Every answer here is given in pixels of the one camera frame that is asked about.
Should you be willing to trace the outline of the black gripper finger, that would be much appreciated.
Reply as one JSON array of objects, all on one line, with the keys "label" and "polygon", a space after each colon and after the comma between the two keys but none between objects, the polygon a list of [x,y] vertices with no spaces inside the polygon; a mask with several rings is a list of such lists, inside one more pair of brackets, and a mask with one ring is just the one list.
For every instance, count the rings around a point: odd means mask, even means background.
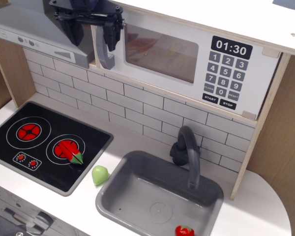
[{"label": "black gripper finger", "polygon": [[79,46],[84,37],[82,25],[76,21],[69,20],[60,20],[59,22],[71,43]]},{"label": "black gripper finger", "polygon": [[106,22],[103,26],[104,40],[110,52],[116,49],[116,45],[120,40],[120,27],[114,22]]}]

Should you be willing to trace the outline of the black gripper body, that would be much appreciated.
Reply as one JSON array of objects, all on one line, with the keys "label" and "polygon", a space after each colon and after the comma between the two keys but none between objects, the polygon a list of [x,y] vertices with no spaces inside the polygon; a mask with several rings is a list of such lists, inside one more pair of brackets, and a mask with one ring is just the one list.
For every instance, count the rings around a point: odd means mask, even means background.
[{"label": "black gripper body", "polygon": [[61,26],[69,29],[80,24],[104,26],[112,23],[115,28],[124,28],[121,6],[109,0],[51,0],[55,17]]}]

